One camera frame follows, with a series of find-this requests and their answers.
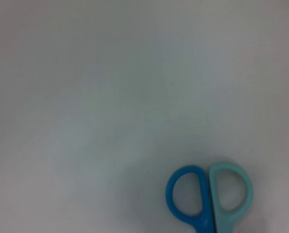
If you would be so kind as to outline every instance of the scissors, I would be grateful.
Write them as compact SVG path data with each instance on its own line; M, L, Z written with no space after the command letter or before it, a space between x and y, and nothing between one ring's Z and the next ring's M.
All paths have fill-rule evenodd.
M239 175L246 187L243 202L234 210L224 210L219 202L217 174L231 171ZM196 216L182 213L173 202L173 188L177 180L187 174L195 173L199 179L203 209ZM198 166L185 166L170 177L166 187L166 202L171 213L179 220L194 227L197 233L232 233L234 224L249 210L253 200L253 187L248 174L231 163L216 163L209 168L209 182L206 173Z

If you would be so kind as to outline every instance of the light teal scissor handle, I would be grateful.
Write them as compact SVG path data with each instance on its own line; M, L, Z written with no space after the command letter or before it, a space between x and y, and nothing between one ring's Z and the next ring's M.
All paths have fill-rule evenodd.
M226 211L220 205L217 187L217 173L220 171L232 171L236 173L241 177L246 186L245 199L235 210ZM212 165L209 169L209 181L216 223L216 232L232 233L235 222L246 214L252 204L253 187L251 180L248 174L239 166L231 163L217 163Z

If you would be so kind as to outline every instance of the plastic handle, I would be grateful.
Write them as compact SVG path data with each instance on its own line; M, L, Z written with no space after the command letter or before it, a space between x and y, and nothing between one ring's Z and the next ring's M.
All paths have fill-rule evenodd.
M181 176L187 173L195 173L199 179L203 209L196 216L189 216L182 213L173 202L174 185ZM173 173L166 187L166 202L171 213L179 220L193 226L197 233L214 233L207 177L204 170L200 167L185 166Z
M246 186L246 196L242 204L235 210L224 210L219 202L218 187L217 187L217 173L222 170L228 170L240 176ZM211 189L212 205L215 216L217 233L232 233L233 226L237 220L242 218L249 210L253 200L253 187L248 174L239 166L231 163L214 164L209 169L209 182Z

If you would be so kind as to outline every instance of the scissor handle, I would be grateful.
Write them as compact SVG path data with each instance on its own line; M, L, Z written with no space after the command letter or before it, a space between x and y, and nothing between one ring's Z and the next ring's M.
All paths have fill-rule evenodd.
M231 171L240 176L246 187L243 202L234 210L224 210L219 202L217 174L220 171ZM249 210L253 200L253 186L248 174L239 166L231 163L217 163L209 169L209 183L212 197L212 206L215 216L217 233L232 233L237 220L242 218Z
M173 202L174 185L181 176L187 173L195 173L199 179L203 209L196 216L189 216L182 213ZM173 173L166 187L166 202L170 212L179 220L193 226L197 233L214 233L209 186L206 174L200 167L185 166Z

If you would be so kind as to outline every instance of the white surface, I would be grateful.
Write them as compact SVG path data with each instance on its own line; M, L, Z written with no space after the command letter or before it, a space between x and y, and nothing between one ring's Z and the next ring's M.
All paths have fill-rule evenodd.
M223 159L289 233L289 0L0 0L0 233L193 232L166 182Z

